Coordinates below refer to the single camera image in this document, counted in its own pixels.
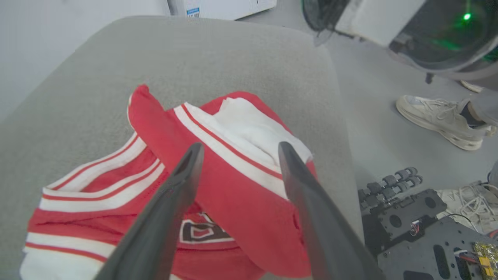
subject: gray pants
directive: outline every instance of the gray pants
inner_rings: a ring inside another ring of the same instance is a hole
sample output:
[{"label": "gray pants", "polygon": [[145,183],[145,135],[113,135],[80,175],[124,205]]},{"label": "gray pants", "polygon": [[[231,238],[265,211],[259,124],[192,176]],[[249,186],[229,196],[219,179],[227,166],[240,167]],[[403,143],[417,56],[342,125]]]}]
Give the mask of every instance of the gray pants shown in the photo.
[{"label": "gray pants", "polygon": [[498,127],[498,92],[484,89],[471,100],[476,114],[487,124]]}]

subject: red and white garment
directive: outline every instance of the red and white garment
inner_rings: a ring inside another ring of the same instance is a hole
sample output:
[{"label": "red and white garment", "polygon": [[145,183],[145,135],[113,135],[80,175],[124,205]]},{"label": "red and white garment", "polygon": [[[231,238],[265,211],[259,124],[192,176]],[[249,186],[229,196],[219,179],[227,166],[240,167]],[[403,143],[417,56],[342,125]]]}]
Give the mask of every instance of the red and white garment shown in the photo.
[{"label": "red and white garment", "polygon": [[235,92],[200,108],[184,103],[164,111],[140,86],[128,119],[135,133],[121,149],[43,188],[28,225],[24,280],[92,279],[195,142],[204,144],[204,164],[170,278],[311,274],[278,143],[291,143],[314,173],[312,155],[257,96]]}]

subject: yellow circuit board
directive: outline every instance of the yellow circuit board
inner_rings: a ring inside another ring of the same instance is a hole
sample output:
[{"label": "yellow circuit board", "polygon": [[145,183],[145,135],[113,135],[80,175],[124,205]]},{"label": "yellow circuit board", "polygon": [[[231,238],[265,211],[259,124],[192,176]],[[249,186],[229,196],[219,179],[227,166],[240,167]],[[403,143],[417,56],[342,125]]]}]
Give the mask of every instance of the yellow circuit board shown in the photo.
[{"label": "yellow circuit board", "polygon": [[498,280],[498,247],[482,242],[474,243],[484,280]]}]

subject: shoe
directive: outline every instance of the shoe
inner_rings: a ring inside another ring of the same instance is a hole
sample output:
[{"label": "shoe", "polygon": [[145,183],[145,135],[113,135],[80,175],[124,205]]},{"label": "shoe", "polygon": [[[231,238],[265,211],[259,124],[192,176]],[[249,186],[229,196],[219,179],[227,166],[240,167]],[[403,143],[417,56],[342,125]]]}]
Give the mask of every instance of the shoe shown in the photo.
[{"label": "shoe", "polygon": [[484,125],[471,128],[460,115],[468,102],[468,99],[456,103],[405,95],[396,101],[396,108],[412,123],[439,132],[455,146],[464,150],[477,150],[481,147],[484,136],[496,133],[496,127]]},{"label": "shoe", "polygon": [[483,91],[483,87],[480,87],[480,86],[477,86],[477,85],[473,85],[471,83],[468,83],[466,81],[460,81],[460,85],[462,85],[462,87],[470,90],[470,91],[473,91],[475,93],[480,93],[481,91]]},{"label": "shoe", "polygon": [[475,182],[459,189],[438,190],[441,200],[446,203],[446,211],[437,215],[438,219],[450,216],[481,234],[498,228],[498,198],[490,190],[498,189],[489,184]]}]

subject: white box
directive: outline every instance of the white box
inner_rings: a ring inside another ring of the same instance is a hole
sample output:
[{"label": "white box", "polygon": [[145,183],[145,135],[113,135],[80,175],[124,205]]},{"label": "white box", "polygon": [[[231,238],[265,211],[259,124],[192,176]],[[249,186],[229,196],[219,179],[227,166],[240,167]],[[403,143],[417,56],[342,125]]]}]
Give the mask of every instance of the white box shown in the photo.
[{"label": "white box", "polygon": [[271,9],[277,0],[168,0],[172,15],[235,20]]}]

